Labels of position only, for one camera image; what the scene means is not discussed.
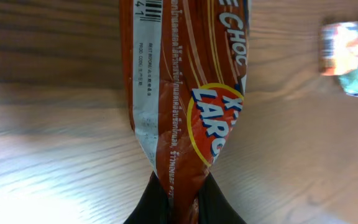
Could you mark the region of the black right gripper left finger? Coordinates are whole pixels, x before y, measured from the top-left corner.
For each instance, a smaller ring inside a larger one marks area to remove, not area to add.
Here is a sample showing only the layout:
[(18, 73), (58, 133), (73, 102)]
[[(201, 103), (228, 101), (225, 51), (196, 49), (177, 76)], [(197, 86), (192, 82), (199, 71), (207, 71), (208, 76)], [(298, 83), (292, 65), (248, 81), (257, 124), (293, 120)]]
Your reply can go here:
[(168, 224), (168, 197), (153, 172), (134, 211), (124, 224)]

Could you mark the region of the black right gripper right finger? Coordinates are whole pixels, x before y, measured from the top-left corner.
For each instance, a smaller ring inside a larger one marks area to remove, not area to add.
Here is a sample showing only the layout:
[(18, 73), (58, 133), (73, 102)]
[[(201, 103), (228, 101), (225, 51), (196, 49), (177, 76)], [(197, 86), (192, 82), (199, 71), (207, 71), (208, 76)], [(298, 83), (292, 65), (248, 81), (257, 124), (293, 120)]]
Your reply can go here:
[(198, 205), (199, 224), (246, 224), (226, 200), (212, 173), (198, 191)]

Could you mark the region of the long orange snack bar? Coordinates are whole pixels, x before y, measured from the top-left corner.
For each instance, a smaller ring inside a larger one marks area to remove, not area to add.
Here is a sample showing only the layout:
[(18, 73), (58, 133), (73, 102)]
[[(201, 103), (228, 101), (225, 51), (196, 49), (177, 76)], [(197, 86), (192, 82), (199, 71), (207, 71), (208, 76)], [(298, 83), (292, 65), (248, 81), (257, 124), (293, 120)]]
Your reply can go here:
[(249, 0), (122, 0), (129, 121), (168, 223), (198, 223), (198, 191), (244, 106)]

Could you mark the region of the small orange snack packet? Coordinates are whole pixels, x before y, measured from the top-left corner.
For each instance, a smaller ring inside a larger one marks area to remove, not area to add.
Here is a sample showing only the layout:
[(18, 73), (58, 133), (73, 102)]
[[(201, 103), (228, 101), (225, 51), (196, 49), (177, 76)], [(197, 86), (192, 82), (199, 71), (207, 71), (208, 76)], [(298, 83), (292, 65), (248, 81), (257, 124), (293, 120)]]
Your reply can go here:
[(341, 76), (358, 69), (358, 21), (322, 26), (319, 62), (323, 76)]

